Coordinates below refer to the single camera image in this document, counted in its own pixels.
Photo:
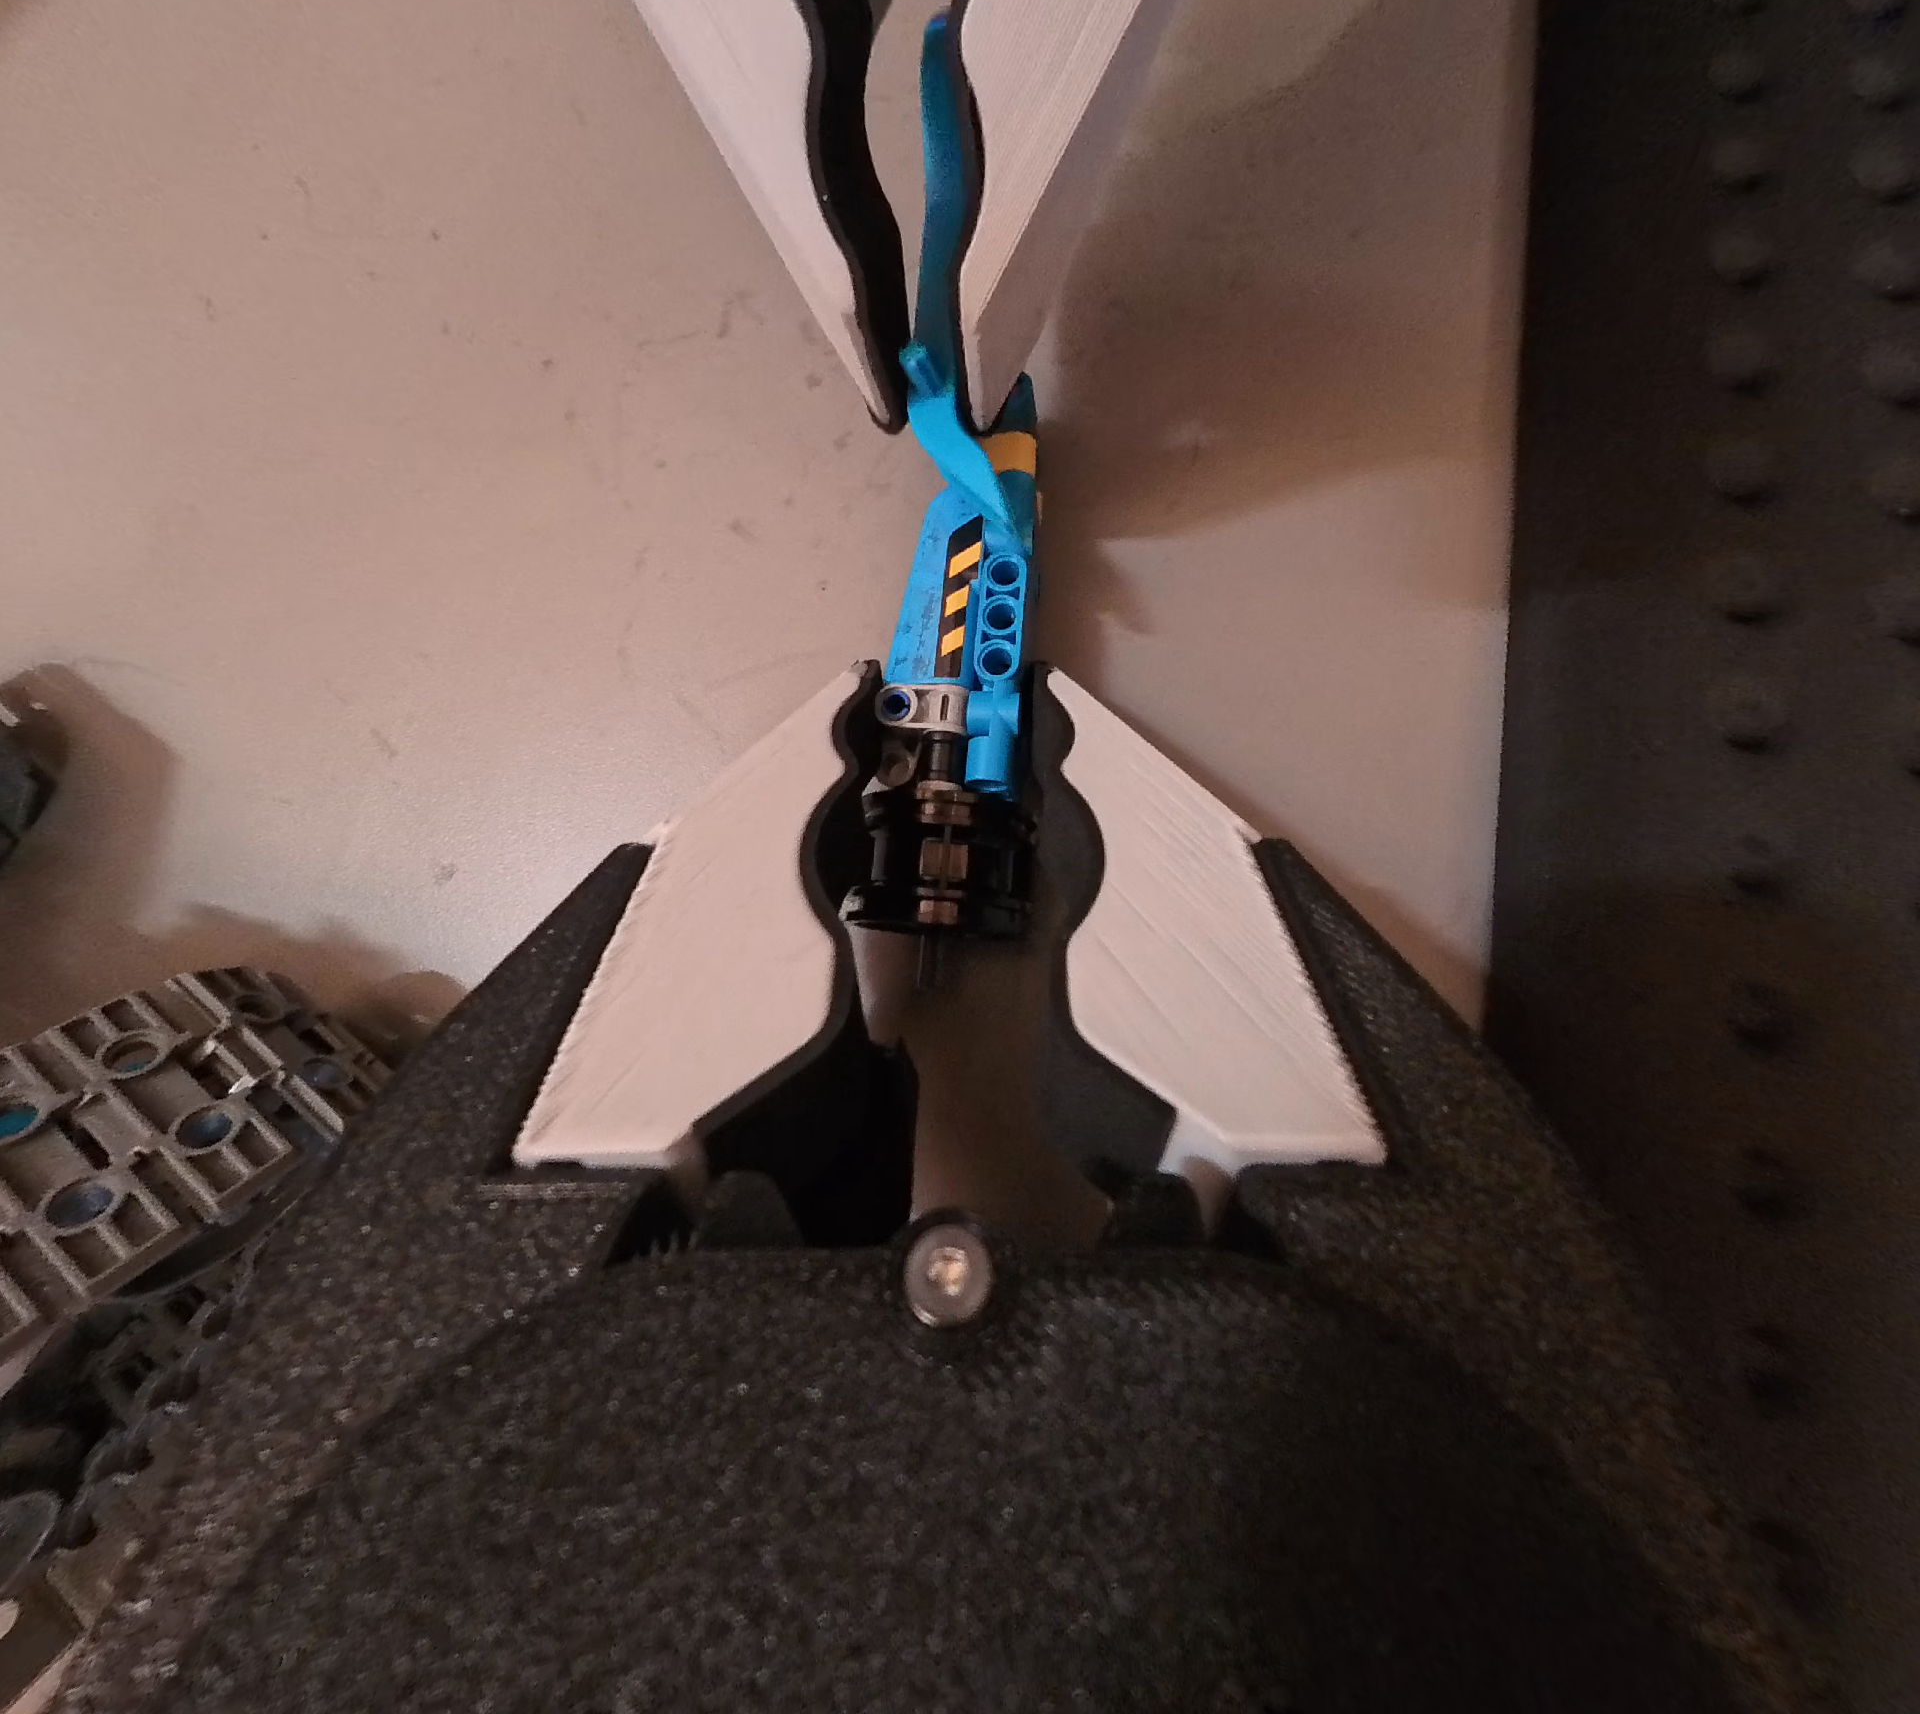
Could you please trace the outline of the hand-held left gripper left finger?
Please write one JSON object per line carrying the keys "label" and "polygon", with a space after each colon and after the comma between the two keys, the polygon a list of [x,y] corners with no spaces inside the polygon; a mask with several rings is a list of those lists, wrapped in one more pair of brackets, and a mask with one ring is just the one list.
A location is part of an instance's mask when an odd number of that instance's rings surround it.
{"label": "hand-held left gripper left finger", "polygon": [[517,1141],[517,1168],[826,1169],[911,1129],[837,896],[867,846],[880,665],[857,661],[649,835]]}

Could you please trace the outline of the blue tracked toy robot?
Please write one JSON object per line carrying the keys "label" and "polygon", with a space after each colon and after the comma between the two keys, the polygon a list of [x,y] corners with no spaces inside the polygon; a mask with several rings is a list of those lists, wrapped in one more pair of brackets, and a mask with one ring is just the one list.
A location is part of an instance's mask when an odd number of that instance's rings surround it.
{"label": "blue tracked toy robot", "polygon": [[103,1616],[262,1249],[399,1062],[277,963],[110,932],[76,845],[137,829],[132,736],[72,671],[6,680],[6,1696]]}

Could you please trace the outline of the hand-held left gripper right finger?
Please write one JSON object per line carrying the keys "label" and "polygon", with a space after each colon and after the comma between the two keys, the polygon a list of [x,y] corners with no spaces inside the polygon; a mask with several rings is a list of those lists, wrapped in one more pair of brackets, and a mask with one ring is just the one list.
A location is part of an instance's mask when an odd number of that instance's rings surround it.
{"label": "hand-held left gripper right finger", "polygon": [[1064,671],[1037,671],[1038,1096],[1079,1168],[1377,1168],[1386,1141],[1284,901],[1277,845]]}

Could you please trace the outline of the blue grey brick assembly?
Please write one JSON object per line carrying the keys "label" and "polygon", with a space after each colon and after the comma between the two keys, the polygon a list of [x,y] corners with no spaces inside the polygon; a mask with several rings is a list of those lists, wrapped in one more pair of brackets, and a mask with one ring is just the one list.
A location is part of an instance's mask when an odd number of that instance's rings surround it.
{"label": "blue grey brick assembly", "polygon": [[1037,397],[1022,377],[994,425],[965,429],[934,349],[901,352],[910,425],[935,459],[875,701],[877,776],[863,797],[869,876],[842,915],[910,932],[917,985],[938,985],[943,943],[1020,940],[1033,906],[1026,620],[1033,595]]}

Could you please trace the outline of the blue brick separator tool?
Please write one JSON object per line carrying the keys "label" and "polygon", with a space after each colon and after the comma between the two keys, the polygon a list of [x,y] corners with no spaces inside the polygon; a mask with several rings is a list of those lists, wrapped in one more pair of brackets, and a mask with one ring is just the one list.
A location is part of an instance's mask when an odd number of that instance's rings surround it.
{"label": "blue brick separator tool", "polygon": [[977,432],[965,404],[965,352],[957,322],[957,265],[977,181],[972,93],[949,15],[930,16],[922,43],[922,139],[927,216],[914,341],[900,352],[910,425],[949,487],[1016,535],[1022,555],[1037,544],[1037,392],[1015,382],[997,420]]}

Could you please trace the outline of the white desk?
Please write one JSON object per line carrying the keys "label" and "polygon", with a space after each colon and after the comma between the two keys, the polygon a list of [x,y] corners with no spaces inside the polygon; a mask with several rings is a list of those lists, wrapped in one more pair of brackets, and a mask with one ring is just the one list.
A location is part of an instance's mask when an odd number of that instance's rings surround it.
{"label": "white desk", "polygon": [[[922,43],[867,141],[927,216]],[[150,955],[267,959],[398,1071],[275,1239],[295,1391],[487,1331],[633,1211],[881,1259],[895,1342],[987,1342],[1050,1250],[1295,1265],[1419,1189],[1369,1007],[1481,992],[1507,659],[1527,0],[1178,0],[1022,374],[1037,863],[1020,940],[842,915],[911,1129],[826,1169],[517,1168],[649,835],[895,644],[938,465],[885,432],[635,0],[6,0],[6,675],[159,759],[79,854]],[[1277,845],[1386,1160],[1079,1168],[1038,1096],[1037,671]]]}

